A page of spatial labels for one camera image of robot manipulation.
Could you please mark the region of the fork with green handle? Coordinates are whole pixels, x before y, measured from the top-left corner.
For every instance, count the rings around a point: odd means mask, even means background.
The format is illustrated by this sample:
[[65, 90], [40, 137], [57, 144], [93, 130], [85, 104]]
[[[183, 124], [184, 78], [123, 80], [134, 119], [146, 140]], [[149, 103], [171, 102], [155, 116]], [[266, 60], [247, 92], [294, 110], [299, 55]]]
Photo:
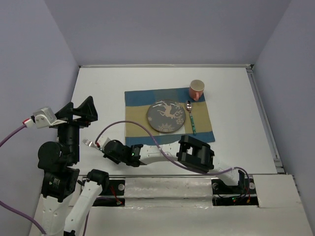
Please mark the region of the fork with green handle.
[[98, 144], [95, 144], [93, 141], [90, 141], [90, 140], [88, 140], [88, 139], [83, 139], [82, 142], [83, 142], [85, 145], [87, 145], [87, 146], [89, 146], [89, 147], [91, 147], [91, 148], [96, 148], [96, 149], [98, 149], [98, 150], [100, 150], [100, 151], [103, 151], [103, 149], [101, 148], [101, 146], [98, 145]]

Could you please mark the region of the grey patterned plate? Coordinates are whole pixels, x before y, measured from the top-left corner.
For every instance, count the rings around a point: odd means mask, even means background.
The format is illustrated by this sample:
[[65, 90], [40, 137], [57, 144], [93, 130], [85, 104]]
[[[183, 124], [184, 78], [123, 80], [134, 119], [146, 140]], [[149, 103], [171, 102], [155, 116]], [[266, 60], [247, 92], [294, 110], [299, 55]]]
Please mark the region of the grey patterned plate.
[[151, 128], [160, 133], [176, 132], [186, 120], [183, 106], [177, 101], [168, 99], [153, 103], [146, 115]]

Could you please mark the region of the spoon with green handle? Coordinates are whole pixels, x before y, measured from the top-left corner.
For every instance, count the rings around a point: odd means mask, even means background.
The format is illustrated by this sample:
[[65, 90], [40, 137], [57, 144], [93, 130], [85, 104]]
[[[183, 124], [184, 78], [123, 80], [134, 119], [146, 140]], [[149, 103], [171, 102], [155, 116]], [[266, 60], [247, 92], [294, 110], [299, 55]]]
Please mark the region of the spoon with green handle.
[[193, 119], [193, 115], [192, 115], [192, 104], [189, 100], [186, 101], [185, 108], [189, 113], [189, 118], [190, 118], [190, 122], [191, 122], [193, 135], [196, 136], [196, 129], [195, 129], [194, 119]]

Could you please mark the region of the blue beige placemat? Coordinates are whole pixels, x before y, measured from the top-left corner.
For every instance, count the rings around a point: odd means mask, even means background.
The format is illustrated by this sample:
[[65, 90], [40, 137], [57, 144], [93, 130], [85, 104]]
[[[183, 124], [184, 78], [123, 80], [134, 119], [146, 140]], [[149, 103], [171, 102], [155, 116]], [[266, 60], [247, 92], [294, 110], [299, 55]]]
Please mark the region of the blue beige placemat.
[[[149, 107], [157, 101], [166, 99], [179, 102], [186, 113], [184, 125], [173, 133], [155, 131], [147, 121], [146, 113]], [[196, 136], [193, 135], [189, 113], [185, 108], [187, 100], [192, 104]], [[128, 146], [154, 145], [155, 142], [160, 145], [168, 144], [180, 140], [183, 135], [190, 135], [206, 143], [215, 141], [205, 97], [201, 96], [198, 101], [194, 101], [189, 96], [189, 88], [127, 91], [125, 92], [125, 104], [126, 120], [134, 122], [126, 124], [125, 141]]]

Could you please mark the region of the pink cup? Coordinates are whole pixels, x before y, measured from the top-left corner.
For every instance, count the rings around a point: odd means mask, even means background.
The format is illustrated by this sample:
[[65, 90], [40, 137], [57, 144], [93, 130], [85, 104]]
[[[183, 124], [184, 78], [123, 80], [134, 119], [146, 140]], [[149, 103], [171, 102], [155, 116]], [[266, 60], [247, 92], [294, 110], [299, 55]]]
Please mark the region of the pink cup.
[[194, 101], [198, 101], [205, 89], [205, 85], [201, 80], [193, 80], [189, 86], [189, 96]]

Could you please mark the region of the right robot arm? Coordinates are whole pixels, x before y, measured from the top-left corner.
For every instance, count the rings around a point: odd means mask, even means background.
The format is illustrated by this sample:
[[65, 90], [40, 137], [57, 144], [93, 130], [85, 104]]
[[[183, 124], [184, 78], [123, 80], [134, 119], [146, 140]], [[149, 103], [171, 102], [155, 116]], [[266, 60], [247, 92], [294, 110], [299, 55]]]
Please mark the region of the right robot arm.
[[103, 157], [114, 163], [132, 167], [170, 161], [185, 170], [219, 178], [216, 189], [219, 194], [239, 194], [241, 197], [249, 194], [250, 181], [243, 168], [228, 165], [215, 157], [209, 144], [188, 135], [158, 146], [137, 144], [128, 147], [118, 140], [107, 139], [102, 152]]

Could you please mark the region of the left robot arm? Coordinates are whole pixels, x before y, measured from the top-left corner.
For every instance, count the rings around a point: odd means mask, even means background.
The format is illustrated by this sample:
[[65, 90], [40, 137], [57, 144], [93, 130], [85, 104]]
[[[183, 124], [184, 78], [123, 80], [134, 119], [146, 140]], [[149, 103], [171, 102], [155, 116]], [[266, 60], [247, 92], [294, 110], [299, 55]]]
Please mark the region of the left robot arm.
[[33, 114], [37, 128], [57, 129], [57, 141], [45, 142], [38, 150], [38, 168], [44, 171], [41, 188], [42, 226], [45, 236], [78, 236], [84, 221], [100, 194], [109, 188], [109, 174], [92, 169], [71, 212], [67, 212], [75, 191], [80, 159], [79, 132], [98, 120], [92, 96], [75, 108], [72, 102], [57, 113], [44, 107]]

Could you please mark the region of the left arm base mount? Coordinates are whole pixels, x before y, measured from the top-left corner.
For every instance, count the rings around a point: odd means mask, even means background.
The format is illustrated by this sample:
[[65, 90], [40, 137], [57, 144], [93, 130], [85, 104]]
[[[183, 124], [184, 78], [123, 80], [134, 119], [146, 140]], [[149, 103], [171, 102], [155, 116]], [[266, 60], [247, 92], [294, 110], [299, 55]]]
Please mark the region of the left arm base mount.
[[96, 198], [94, 207], [123, 207], [125, 205], [125, 185], [124, 178], [111, 178], [108, 188], [103, 190]]

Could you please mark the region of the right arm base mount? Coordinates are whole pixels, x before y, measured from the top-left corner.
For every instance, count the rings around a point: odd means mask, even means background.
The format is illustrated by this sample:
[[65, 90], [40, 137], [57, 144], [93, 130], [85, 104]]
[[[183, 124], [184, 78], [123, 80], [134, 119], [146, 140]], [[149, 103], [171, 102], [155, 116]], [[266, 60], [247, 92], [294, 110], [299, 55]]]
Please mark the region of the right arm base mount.
[[221, 179], [212, 179], [213, 198], [215, 207], [227, 206], [258, 206], [258, 198], [253, 178], [239, 172], [239, 181], [235, 186], [226, 185]]

